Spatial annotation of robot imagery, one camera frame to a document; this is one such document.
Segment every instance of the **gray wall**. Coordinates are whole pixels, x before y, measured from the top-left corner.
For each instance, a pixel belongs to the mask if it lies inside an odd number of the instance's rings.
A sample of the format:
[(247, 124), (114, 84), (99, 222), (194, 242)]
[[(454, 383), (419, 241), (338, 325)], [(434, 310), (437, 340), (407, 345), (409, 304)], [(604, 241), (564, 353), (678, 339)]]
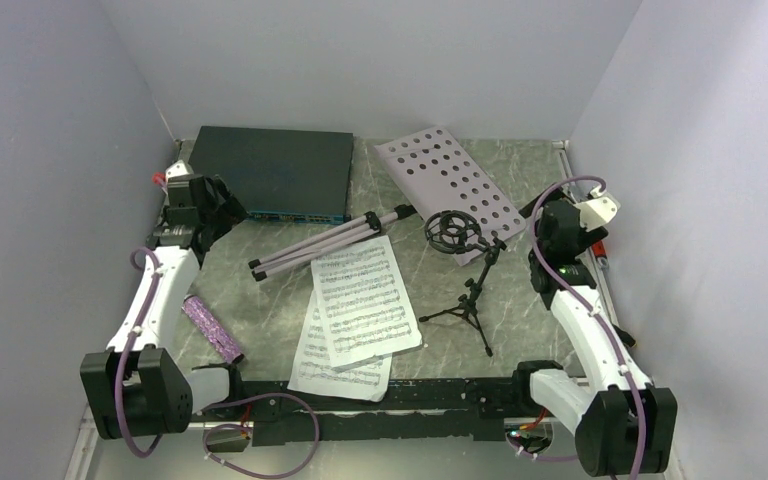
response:
[(0, 479), (63, 478), (173, 144), (90, 0), (0, 0)]
[(687, 478), (768, 478), (768, 0), (644, 1), (572, 147)]
[(640, 0), (102, 0), (179, 138), (203, 124), (568, 138)]

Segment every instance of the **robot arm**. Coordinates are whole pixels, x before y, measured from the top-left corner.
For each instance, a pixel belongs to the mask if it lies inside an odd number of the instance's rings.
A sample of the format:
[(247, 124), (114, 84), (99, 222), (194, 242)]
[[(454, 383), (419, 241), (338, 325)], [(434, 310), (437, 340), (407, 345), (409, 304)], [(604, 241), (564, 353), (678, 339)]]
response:
[[(607, 235), (604, 225), (619, 205), (607, 192), (598, 191), (580, 203), (557, 194), (549, 198), (537, 224), (536, 246), (567, 285), (562, 286), (546, 271), (534, 251), (529, 254), (531, 283), (569, 336), (588, 385), (580, 386), (556, 362), (522, 362), (515, 375), (523, 379), (523, 397), (551, 411), (575, 435), (579, 462), (591, 476), (632, 471), (638, 430), (643, 426), (640, 417), (645, 415), (639, 472), (663, 472), (675, 426), (675, 397), (668, 388), (653, 386), (629, 355), (616, 327), (606, 331), (597, 322), (602, 303), (596, 281), (577, 259)], [(643, 412), (635, 407), (634, 388), (639, 391)]]
[[(124, 418), (134, 437), (182, 432), (193, 412), (228, 398), (239, 388), (236, 365), (208, 366), (184, 376), (169, 350), (181, 305), (205, 254), (247, 213), (220, 179), (195, 175), (183, 162), (166, 171), (166, 180), (168, 205), (161, 224), (147, 239), (159, 267), (146, 260), (122, 326), (104, 352), (86, 355), (81, 364), (81, 381), (105, 439), (123, 436), (117, 388), (121, 388)], [(143, 320), (136, 326), (138, 318)], [(138, 333), (123, 359), (132, 332)], [(120, 361), (125, 362), (124, 378), (130, 381), (117, 387)]]

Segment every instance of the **purple glitter tube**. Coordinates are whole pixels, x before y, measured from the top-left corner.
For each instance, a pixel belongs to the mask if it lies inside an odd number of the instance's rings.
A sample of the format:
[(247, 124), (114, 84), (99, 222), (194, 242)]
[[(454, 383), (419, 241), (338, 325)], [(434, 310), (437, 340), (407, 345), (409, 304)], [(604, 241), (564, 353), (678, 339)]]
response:
[(210, 341), (210, 344), (219, 352), (225, 362), (236, 363), (245, 357), (237, 342), (222, 328), (222, 325), (213, 317), (213, 314), (210, 313), (200, 298), (195, 295), (187, 297), (181, 309), (201, 330), (201, 333)]

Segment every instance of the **sheet music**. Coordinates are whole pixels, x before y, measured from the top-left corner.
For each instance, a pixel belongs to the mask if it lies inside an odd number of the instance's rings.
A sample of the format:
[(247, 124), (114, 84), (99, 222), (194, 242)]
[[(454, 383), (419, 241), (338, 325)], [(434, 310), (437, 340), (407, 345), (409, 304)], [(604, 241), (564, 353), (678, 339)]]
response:
[(388, 354), (339, 370), (331, 368), (316, 293), (312, 292), (287, 388), (315, 395), (377, 402), (387, 392), (391, 361)]
[(320, 257), (311, 271), (333, 366), (422, 343), (388, 237)]

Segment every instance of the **tripod legs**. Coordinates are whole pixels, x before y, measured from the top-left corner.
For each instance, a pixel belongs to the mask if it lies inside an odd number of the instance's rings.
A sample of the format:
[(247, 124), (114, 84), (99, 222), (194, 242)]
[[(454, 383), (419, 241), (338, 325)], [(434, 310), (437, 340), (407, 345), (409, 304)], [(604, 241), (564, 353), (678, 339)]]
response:
[(484, 330), (481, 328), (481, 323), (478, 321), (478, 312), (473, 310), (474, 309), (470, 309), (468, 307), (458, 305), (457, 307), (447, 308), (446, 310), (437, 312), (434, 315), (419, 317), (419, 319), (417, 320), (419, 322), (427, 322), (432, 318), (441, 317), (443, 315), (453, 315), (455, 317), (458, 317), (461, 320), (465, 321), (470, 327), (478, 330), (478, 333), (481, 335), (481, 341), (484, 342), (484, 352), (487, 354), (488, 357), (492, 357), (493, 350), (490, 348), (490, 344), (487, 342), (487, 337), (484, 336)]

